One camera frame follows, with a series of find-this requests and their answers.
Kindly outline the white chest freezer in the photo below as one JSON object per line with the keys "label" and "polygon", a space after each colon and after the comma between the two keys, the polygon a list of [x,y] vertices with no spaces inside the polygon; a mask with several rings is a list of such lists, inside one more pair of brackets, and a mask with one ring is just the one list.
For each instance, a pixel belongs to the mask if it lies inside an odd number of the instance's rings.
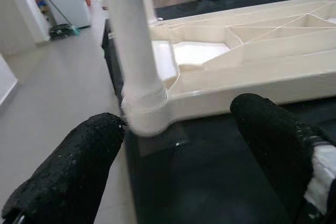
{"label": "white chest freezer", "polygon": [[67,0],[66,15],[77,28],[91,26],[91,15],[85,0]]}

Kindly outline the black floor item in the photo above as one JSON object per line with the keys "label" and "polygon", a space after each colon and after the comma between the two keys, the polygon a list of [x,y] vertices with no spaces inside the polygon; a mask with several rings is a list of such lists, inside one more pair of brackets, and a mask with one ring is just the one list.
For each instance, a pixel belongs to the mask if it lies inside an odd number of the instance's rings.
{"label": "black floor item", "polygon": [[79,33],[80,30],[70,24],[60,24],[49,28],[50,40],[59,40],[69,36],[77,36]]}

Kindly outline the white plastic children table top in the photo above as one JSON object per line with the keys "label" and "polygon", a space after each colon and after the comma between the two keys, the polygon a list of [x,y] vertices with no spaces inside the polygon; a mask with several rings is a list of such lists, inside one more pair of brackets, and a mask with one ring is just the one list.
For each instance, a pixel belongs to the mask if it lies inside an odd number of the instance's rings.
{"label": "white plastic children table top", "polygon": [[336,95],[336,0],[291,0],[160,21],[154,54],[124,70],[132,131],[222,114],[255,93],[278,104]]}

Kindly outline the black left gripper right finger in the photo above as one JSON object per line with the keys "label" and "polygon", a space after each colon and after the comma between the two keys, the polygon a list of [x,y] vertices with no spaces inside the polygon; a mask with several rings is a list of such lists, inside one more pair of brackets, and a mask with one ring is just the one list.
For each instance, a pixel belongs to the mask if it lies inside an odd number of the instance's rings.
{"label": "black left gripper right finger", "polygon": [[257,94],[230,112],[291,224],[336,224],[336,143],[321,128]]}

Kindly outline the black tablecloth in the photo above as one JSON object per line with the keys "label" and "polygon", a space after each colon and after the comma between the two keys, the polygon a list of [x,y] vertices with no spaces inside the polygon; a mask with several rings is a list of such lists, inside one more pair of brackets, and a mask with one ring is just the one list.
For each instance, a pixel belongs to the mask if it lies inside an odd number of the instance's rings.
{"label": "black tablecloth", "polygon": [[[289,0],[200,0],[156,11],[172,21],[280,1]],[[121,104],[123,78],[109,18],[104,26],[102,48]],[[336,144],[336,97],[285,109]],[[127,131],[124,143],[138,224],[291,223],[230,114],[177,122],[149,138]]]}

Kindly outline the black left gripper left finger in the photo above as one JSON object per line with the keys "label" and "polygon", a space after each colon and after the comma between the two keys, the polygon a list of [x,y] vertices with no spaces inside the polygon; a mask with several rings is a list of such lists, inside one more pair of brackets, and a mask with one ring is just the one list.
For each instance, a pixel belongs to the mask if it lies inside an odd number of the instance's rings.
{"label": "black left gripper left finger", "polygon": [[94,224],[110,167],[125,135],[111,113],[71,130],[2,208],[2,224]]}

